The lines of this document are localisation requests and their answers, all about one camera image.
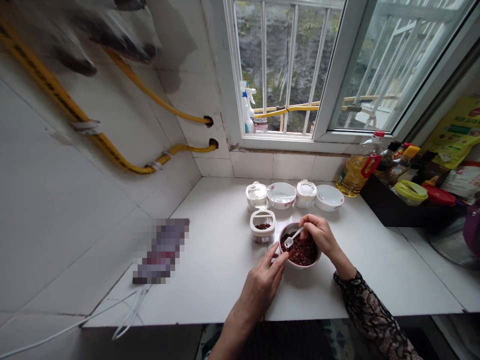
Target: yellow oil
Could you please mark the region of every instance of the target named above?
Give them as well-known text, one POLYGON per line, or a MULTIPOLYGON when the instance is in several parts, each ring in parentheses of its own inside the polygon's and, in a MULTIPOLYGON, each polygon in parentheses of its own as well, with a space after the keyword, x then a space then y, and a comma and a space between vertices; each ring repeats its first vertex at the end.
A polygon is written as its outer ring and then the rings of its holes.
POLYGON ((368 158, 369 156, 352 155, 346 163, 335 185, 345 196, 356 197, 367 182, 368 178, 364 178, 361 171, 368 158))

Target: cooking oil bottle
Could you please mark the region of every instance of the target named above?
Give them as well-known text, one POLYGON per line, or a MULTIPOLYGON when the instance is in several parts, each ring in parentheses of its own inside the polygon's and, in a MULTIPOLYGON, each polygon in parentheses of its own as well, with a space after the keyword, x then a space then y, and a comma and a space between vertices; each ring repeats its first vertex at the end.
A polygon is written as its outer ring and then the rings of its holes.
POLYGON ((336 182, 336 188, 345 196, 355 197, 365 185, 370 175, 377 169, 384 150, 383 131, 375 131, 370 139, 362 142, 358 154, 352 154, 336 182))

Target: yellow packaging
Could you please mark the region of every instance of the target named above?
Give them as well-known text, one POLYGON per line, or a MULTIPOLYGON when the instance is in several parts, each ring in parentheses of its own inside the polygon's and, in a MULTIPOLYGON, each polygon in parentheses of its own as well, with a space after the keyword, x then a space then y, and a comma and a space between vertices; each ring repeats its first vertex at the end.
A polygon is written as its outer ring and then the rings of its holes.
POLYGON ((480 143, 480 97, 462 97, 443 117, 421 147, 438 153, 433 162, 455 169, 480 143))

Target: glass pane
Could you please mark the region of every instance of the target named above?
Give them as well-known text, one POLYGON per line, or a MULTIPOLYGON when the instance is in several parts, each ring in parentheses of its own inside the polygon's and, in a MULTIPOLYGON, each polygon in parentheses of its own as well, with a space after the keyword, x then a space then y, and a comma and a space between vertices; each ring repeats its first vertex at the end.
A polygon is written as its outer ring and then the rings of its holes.
POLYGON ((235 1, 236 26, 242 80, 256 89, 255 108, 263 108, 262 94, 262 5, 235 1))
POLYGON ((292 6, 266 4, 266 84, 268 107, 285 106, 292 35, 292 6))
POLYGON ((333 127, 391 132, 474 2, 378 1, 333 127))
MULTIPOLYGON (((314 85, 313 102, 321 98, 325 78, 332 57, 343 6, 337 0, 335 9, 320 6, 298 7, 297 31, 295 34, 295 56, 292 72, 289 107, 309 102, 317 53, 321 45, 321 34, 326 26, 323 50, 320 56, 318 78, 314 85)), ((239 55, 242 80, 256 88, 253 96, 254 107, 263 107, 262 93, 262 6, 260 2, 235 1, 235 15, 238 31, 239 55)), ((287 101, 289 51, 291 45, 294 5, 266 3, 266 106, 283 107, 287 101)), ((288 132, 302 133, 307 111, 293 111, 288 114, 288 132)), ((317 116, 311 111, 308 116, 306 133, 311 132, 317 116)), ((268 129, 280 131, 280 116, 268 117, 268 129)))

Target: dried red spice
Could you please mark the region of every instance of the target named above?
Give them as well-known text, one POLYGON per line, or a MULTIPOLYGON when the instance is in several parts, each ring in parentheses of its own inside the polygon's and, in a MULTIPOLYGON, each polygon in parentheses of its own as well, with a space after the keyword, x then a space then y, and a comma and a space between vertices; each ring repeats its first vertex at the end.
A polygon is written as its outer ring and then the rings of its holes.
POLYGON ((266 230, 266 229, 268 229, 270 226, 271 226, 270 224, 255 225, 255 227, 256 227, 258 230, 266 230))
POLYGON ((315 244, 312 235, 308 234, 303 240, 300 239, 300 235, 297 235, 293 239, 293 245, 288 248, 285 247, 285 240, 293 235, 295 235, 295 231, 286 233, 282 236, 280 240, 281 250, 283 252, 288 252, 288 260, 292 263, 300 266, 312 265, 319 255, 319 248, 317 247, 317 244, 315 244))

